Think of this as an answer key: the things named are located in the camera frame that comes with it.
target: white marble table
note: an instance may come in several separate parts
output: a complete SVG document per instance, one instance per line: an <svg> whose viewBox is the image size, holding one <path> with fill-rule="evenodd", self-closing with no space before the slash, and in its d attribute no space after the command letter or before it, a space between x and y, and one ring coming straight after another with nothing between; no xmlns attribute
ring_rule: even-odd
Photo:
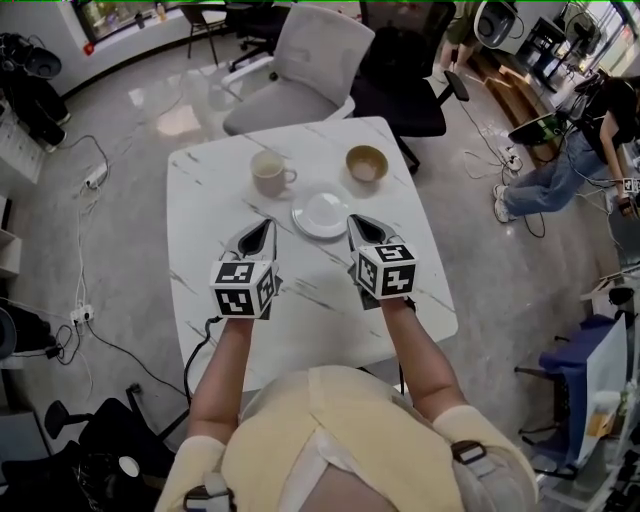
<svg viewBox="0 0 640 512"><path fill-rule="evenodd" d="M389 161L389 173L375 185L351 178L347 151L368 144ZM282 155L298 179L277 199L260 195L249 161L269 148ZM288 371L323 364L359 367L395 355L380 310L363 311L347 275L351 264L346 235L330 243L302 235L291 220L291 200L312 183L342 186L354 213L379 219L415 245L420 257L418 315L434 340L458 328L449 286L429 222L391 130L381 118L346 119L276 128L176 151L169 157L167 231L173 305L182 359L187 361L215 315L209 291L211 264L240 229L266 216L278 225L278 262L284 280L271 319L257 321L245 391L262 388ZM214 342L193 361L195 389L223 323L212 326Z"/></svg>

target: black top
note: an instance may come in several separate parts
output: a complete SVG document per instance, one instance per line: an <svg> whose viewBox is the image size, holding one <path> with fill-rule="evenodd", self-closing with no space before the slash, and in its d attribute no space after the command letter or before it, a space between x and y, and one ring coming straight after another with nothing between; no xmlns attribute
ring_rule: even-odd
<svg viewBox="0 0 640 512"><path fill-rule="evenodd" d="M607 111L611 112L618 124L618 132L613 136L613 146L631 142L636 136L638 121L636 105L638 99L635 89L622 78L608 80L602 91L598 92L587 112L577 123L585 138L604 163L607 158L600 142L600 128Z"/></svg>

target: white device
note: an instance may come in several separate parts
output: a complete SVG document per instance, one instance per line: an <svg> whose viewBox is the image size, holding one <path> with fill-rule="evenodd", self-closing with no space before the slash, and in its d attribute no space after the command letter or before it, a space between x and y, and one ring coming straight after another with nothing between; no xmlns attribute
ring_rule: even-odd
<svg viewBox="0 0 640 512"><path fill-rule="evenodd" d="M102 185L102 182L106 179L106 175L107 164L102 163L95 171L93 171L91 174L89 174L89 176L86 177L86 179L84 180L84 184L87 186L87 188L90 188L92 190L96 189L100 185Z"/></svg>
<svg viewBox="0 0 640 512"><path fill-rule="evenodd" d="M376 299L406 297L414 291L418 257L410 244L364 245L351 254L356 280Z"/></svg>
<svg viewBox="0 0 640 512"><path fill-rule="evenodd" d="M270 260L215 261L209 288L222 318L260 318L276 294L278 264Z"/></svg>
<svg viewBox="0 0 640 512"><path fill-rule="evenodd" d="M80 325L89 320L93 320L94 317L93 307L90 304L85 304L84 306L74 309L69 318L71 319L71 323L74 325Z"/></svg>

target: white wall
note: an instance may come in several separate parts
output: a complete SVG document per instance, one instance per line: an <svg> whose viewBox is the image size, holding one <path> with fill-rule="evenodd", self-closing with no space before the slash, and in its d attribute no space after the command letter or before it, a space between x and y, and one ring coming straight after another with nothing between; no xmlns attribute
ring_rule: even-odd
<svg viewBox="0 0 640 512"><path fill-rule="evenodd" d="M2 3L0 32L19 32L25 37L35 34L62 61L62 71L51 83L64 94L89 78L140 53L189 36L189 23L179 10L169 13L163 23L147 21L146 28L131 27L96 45L87 56L87 43L73 7L63 3Z"/></svg>
<svg viewBox="0 0 640 512"><path fill-rule="evenodd" d="M565 4L566 2L516 2L515 6L522 23L516 20L511 28L511 32L498 49L507 53L516 54L522 46L522 43L529 37L529 33L533 27L535 27L536 23L538 23L540 17L546 16L549 19L553 19L560 14Z"/></svg>

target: power strip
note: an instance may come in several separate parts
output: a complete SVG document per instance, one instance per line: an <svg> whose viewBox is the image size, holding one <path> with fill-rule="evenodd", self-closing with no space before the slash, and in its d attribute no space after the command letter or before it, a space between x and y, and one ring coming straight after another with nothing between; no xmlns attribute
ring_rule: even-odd
<svg viewBox="0 0 640 512"><path fill-rule="evenodd" d="M69 318L71 319L71 323L74 325L80 325L89 320L93 320L94 311L93 307L89 304L85 304L81 308L74 309L70 314Z"/></svg>
<svg viewBox="0 0 640 512"><path fill-rule="evenodd" d="M102 163L98 166L98 168L93 171L89 176L87 176L84 180L84 184L87 188L96 189L98 188L102 182L105 180L107 174L107 165Z"/></svg>
<svg viewBox="0 0 640 512"><path fill-rule="evenodd" d="M517 173L522 168L522 162L518 165L520 157L516 153L515 148L499 148L500 156L504 160L507 169L512 173Z"/></svg>

